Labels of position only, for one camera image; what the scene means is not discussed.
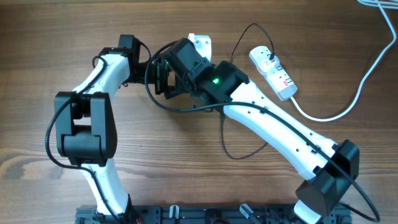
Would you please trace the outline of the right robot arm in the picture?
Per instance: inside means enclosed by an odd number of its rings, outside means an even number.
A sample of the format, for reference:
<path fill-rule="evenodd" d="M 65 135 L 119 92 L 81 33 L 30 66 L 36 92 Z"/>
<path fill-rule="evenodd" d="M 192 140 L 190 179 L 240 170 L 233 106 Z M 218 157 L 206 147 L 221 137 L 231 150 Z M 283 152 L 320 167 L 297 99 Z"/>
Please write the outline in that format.
<path fill-rule="evenodd" d="M 207 105 L 223 103 L 223 113 L 245 125 L 279 151 L 303 177 L 294 213 L 305 223 L 331 215 L 359 172 L 359 149 L 323 137 L 279 108 L 238 67 L 213 65 L 182 38 L 162 53 L 184 87 Z"/>

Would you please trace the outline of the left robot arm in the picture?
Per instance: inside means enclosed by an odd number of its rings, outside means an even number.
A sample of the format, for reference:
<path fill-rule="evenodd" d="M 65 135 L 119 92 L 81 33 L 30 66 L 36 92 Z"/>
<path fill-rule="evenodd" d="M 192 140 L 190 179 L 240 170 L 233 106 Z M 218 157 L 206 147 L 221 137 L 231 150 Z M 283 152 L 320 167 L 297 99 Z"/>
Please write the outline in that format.
<path fill-rule="evenodd" d="M 117 47 L 105 47 L 92 60 L 93 71 L 72 91 L 60 91 L 54 99 L 55 114 L 46 135 L 45 149 L 50 159 L 49 137 L 56 132 L 57 151 L 69 164 L 64 169 L 79 170 L 96 199 L 93 221 L 135 223 L 135 211 L 114 164 L 118 134 L 111 102 L 121 86 L 129 83 L 153 84 L 156 94 L 166 98 L 184 92 L 180 82 L 167 84 L 170 69 L 161 60 L 154 65 L 140 62 L 144 43 L 134 35 L 122 34 Z"/>

